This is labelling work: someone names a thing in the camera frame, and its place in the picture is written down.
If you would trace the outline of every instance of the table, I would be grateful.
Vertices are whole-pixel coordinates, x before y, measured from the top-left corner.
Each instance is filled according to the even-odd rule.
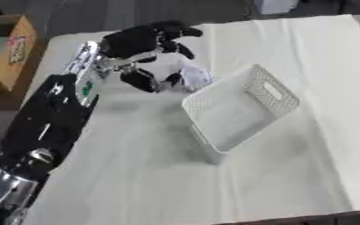
[[[198,145],[184,124],[180,109],[184,94],[149,95],[114,76],[104,87],[102,101],[81,140],[54,172],[26,224],[210,224],[360,210],[360,176],[345,171],[351,168],[357,175],[360,156],[351,155],[356,152],[349,151],[348,145],[336,147],[337,140],[352,140],[342,131],[356,130],[355,138],[360,138],[356,123],[349,124],[351,129],[341,123],[351,113],[360,118],[354,111],[360,103],[352,101],[348,92],[348,81],[353,75],[360,77],[360,67],[353,67],[360,63],[360,26],[350,16],[342,16],[200,28],[204,37],[181,42],[196,53],[196,63],[217,78],[258,62],[302,99],[308,99],[310,91],[317,100],[264,133],[269,142],[259,136],[248,146],[249,151],[240,150],[229,163],[214,166],[192,154]],[[325,32],[315,36],[319,30]],[[61,63],[73,55],[69,49],[105,34],[52,40],[31,91],[47,75],[61,72]],[[338,43],[336,35],[346,39]],[[170,60],[163,57],[145,69],[164,76],[162,65]],[[360,79],[351,81],[351,87],[359,87]],[[334,83],[334,91],[324,83]],[[360,98],[360,92],[350,94]],[[337,101],[343,97],[356,107]],[[324,123],[315,124],[304,114],[311,113],[308,106]],[[343,107],[343,115],[331,116]],[[326,157],[329,148],[320,141],[318,126],[326,132],[322,137],[327,138],[328,146],[333,146],[332,158]],[[360,147],[359,142],[351,144]],[[337,149],[351,157],[337,155]],[[346,167],[339,157],[351,166]]]

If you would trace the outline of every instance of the robot finger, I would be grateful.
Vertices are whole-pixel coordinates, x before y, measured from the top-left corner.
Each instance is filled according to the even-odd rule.
[[[195,55],[189,48],[175,41],[164,42],[161,44],[161,47],[163,48],[163,53],[179,53],[191,60],[195,58]]]
[[[165,42],[181,38],[183,36],[200,37],[203,32],[199,29],[188,27],[184,23],[176,20],[153,23],[151,25],[161,35],[159,41]]]
[[[145,92],[154,93],[161,91],[161,85],[155,80],[154,75],[144,69],[135,69],[131,72],[122,73],[120,79],[122,82]]]

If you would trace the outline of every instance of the cardboard box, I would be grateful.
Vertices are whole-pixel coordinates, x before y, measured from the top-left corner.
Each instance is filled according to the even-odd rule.
[[[0,51],[0,110],[14,110],[23,101],[46,45],[23,15],[0,16],[0,37],[8,39]]]

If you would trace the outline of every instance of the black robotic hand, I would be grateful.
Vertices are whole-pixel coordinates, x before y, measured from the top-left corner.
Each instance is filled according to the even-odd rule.
[[[137,54],[160,50],[162,53],[179,53],[189,59],[194,54],[186,46],[175,42],[183,36],[200,37],[199,29],[188,27],[179,21],[164,21],[150,25],[139,25],[124,31],[104,36],[101,53],[110,58],[129,59]],[[137,62],[153,62],[156,56],[138,60]],[[158,92],[158,82],[153,74],[142,69],[134,69],[123,73],[121,80],[140,90]]]

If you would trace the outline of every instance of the robot forearm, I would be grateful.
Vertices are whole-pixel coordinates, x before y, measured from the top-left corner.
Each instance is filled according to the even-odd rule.
[[[159,92],[160,82],[136,63],[159,53],[193,53],[173,39],[202,32],[180,22],[141,25],[88,41],[62,75],[51,75],[12,121],[0,153],[0,225],[21,224],[49,178],[67,157],[88,122],[101,86],[112,70],[140,90]]]

